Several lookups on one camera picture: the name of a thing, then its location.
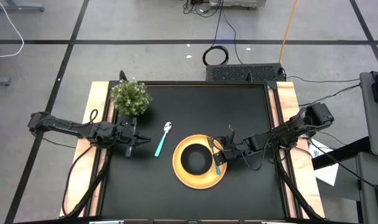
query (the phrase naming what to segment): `floor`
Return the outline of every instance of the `floor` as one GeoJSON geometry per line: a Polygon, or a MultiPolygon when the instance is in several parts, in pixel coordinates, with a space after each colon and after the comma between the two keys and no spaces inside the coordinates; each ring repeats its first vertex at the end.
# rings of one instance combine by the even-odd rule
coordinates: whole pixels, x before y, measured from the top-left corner
{"type": "MultiPolygon", "coordinates": [[[[0,58],[0,76],[12,79],[10,86],[0,86],[0,223],[6,219],[33,145],[27,129],[31,113],[47,106],[55,116],[81,121],[91,82],[117,80],[120,70],[137,80],[204,80],[201,58],[213,41],[218,21],[217,16],[184,15],[184,2],[179,0],[19,2],[42,2],[45,11],[9,13],[26,44],[18,56],[0,58]]],[[[293,2],[267,0],[265,7],[253,11],[225,10],[237,31],[237,52],[244,63],[278,61],[293,2]]],[[[232,40],[233,35],[222,19],[218,39],[232,40]]],[[[348,80],[361,72],[378,71],[378,0],[299,1],[288,40],[282,60],[288,76],[348,80]]],[[[0,55],[19,47],[19,37],[0,12],[0,55]]],[[[239,63],[234,45],[225,47],[231,53],[229,63],[239,63]]],[[[220,52],[207,57],[210,64],[223,58],[220,52]]],[[[357,84],[290,81],[299,103],[357,84]]],[[[326,132],[343,142],[367,135],[360,88],[324,103],[336,120],[326,132]]],[[[72,146],[76,143],[62,134],[45,136],[72,146]]],[[[318,134],[316,140],[340,147],[329,136],[318,134]]],[[[58,217],[73,153],[41,143],[15,222],[58,217]]],[[[323,195],[322,201],[327,217],[356,222],[353,202],[323,195]]]]}

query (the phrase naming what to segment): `spoon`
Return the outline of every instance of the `spoon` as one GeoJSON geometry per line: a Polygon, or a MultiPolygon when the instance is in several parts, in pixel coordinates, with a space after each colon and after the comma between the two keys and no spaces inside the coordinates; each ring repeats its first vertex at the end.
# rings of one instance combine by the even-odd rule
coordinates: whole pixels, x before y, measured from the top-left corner
{"type": "Polygon", "coordinates": [[[171,122],[165,123],[165,125],[164,125],[164,135],[162,137],[162,140],[159,143],[159,146],[157,147],[156,153],[154,154],[155,157],[159,156],[159,154],[160,154],[160,152],[161,152],[161,150],[163,148],[163,143],[164,143],[165,136],[167,135],[167,133],[169,133],[171,131],[171,128],[172,128],[172,123],[171,122]]]}

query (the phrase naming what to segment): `yellow plate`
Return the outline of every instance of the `yellow plate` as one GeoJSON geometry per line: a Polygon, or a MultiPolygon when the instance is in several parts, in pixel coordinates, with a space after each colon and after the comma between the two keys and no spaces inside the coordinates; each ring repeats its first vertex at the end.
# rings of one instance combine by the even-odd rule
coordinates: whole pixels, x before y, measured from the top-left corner
{"type": "MultiPolygon", "coordinates": [[[[178,177],[178,179],[185,184],[186,186],[203,190],[208,189],[214,185],[216,185],[224,176],[226,172],[226,167],[228,166],[227,163],[224,163],[219,166],[219,169],[221,171],[221,175],[216,174],[215,170],[215,161],[213,159],[213,163],[210,167],[210,169],[201,175],[192,175],[189,174],[182,166],[181,164],[181,155],[183,150],[188,147],[191,144],[202,144],[210,150],[211,154],[213,151],[211,150],[210,146],[208,145],[207,136],[202,134],[196,134],[189,136],[182,140],[178,146],[175,148],[174,155],[172,156],[172,167],[174,169],[175,175],[178,177]]],[[[216,140],[214,140],[214,145],[220,149],[222,149],[222,146],[220,143],[216,140]]],[[[214,152],[217,153],[218,149],[214,147],[214,152]]]]}

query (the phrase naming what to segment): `green plant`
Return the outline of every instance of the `green plant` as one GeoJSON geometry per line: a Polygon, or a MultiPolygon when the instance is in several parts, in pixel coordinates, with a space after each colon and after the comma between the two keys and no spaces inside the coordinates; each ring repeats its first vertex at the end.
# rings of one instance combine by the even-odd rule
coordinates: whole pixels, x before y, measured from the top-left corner
{"type": "Polygon", "coordinates": [[[114,107],[122,114],[138,116],[145,113],[152,97],[143,83],[135,79],[120,80],[120,84],[112,88],[111,99],[114,107]]]}

